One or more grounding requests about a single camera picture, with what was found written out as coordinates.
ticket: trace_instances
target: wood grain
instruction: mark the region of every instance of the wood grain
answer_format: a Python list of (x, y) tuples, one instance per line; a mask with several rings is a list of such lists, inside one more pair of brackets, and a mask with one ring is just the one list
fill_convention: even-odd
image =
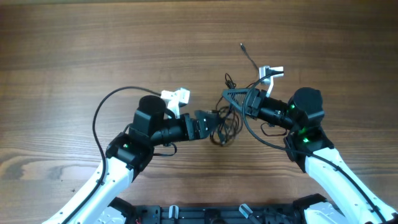
[[(0, 223), (40, 223), (84, 184), (100, 161), (91, 122), (107, 93), (184, 86), (192, 93), (183, 112), (212, 109), (225, 72), (238, 86), (256, 78), (241, 42), (258, 65), (285, 67), (273, 97), (287, 101), (302, 86), (322, 91), (328, 137), (397, 208), (396, 9), (396, 1), (304, 0), (1, 6)], [(103, 146), (143, 95), (125, 91), (106, 102)], [(176, 156), (153, 159), (121, 197), (133, 205), (237, 205), (326, 195), (247, 131), (229, 147), (177, 145)]]

